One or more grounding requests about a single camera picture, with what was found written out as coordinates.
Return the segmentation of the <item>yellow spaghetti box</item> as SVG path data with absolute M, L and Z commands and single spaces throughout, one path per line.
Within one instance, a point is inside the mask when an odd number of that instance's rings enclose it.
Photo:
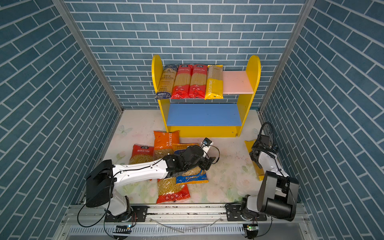
M 223 99 L 223 65 L 209 65 L 205 100 Z
M 260 167 L 257 162 L 256 162 L 256 159 L 257 159 L 257 156 L 256 154 L 253 152 L 252 150 L 252 147 L 254 145 L 254 143 L 256 142 L 256 140 L 252 140 L 252 141 L 245 141 L 245 145 L 246 145 L 246 148 L 249 152 L 249 155 L 251 157 L 251 160 L 252 160 L 252 163 L 253 163 L 253 166 L 254 166 L 254 169 L 255 169 L 255 172 L 256 172 L 256 176 L 257 178 L 259 179 L 259 181 L 262 181 L 264 179 L 264 176 L 265 176 L 265 172 L 263 170 L 262 167 Z

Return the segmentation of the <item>blue elbow pasta bag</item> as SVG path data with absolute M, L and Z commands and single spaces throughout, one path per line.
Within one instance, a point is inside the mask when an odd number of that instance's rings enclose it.
M 187 173 L 187 176 L 178 176 L 176 178 L 177 185 L 205 184 L 209 182 L 206 171 L 204 170 L 200 170 L 198 173 L 197 171 L 189 171 Z

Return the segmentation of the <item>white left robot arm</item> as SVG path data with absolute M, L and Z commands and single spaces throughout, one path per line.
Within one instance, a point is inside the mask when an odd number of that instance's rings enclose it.
M 130 212 L 129 201 L 116 189 L 125 185 L 152 179 L 168 179 L 181 176 L 196 167 L 207 171 L 215 162 L 209 157 L 210 146 L 189 146 L 179 154 L 168 154 L 158 160 L 135 164 L 114 165 L 111 160 L 102 161 L 86 177 L 86 207 L 104 207 L 113 216 Z

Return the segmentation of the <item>red spaghetti bag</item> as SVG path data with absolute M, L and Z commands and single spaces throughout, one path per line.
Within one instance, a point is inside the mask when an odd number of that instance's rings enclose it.
M 189 88 L 190 99 L 204 99 L 206 94 L 208 66 L 194 65 Z
M 180 65 L 176 75 L 171 99 L 188 99 L 193 65 Z

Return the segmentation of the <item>dark blue spaghetti bag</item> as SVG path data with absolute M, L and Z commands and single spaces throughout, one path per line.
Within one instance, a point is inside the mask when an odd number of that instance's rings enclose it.
M 171 98 L 178 67 L 178 64 L 166 65 L 164 67 L 158 91 L 155 95 L 156 100 Z

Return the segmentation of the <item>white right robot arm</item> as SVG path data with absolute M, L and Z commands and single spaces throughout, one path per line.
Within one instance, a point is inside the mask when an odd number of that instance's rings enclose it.
M 252 141 L 246 141 L 249 155 L 257 176 L 262 181 L 255 196 L 246 195 L 241 203 L 241 213 L 245 219 L 259 214 L 293 221 L 296 215 L 299 181 L 290 177 L 278 160 L 278 147 L 270 137 L 260 134 Z

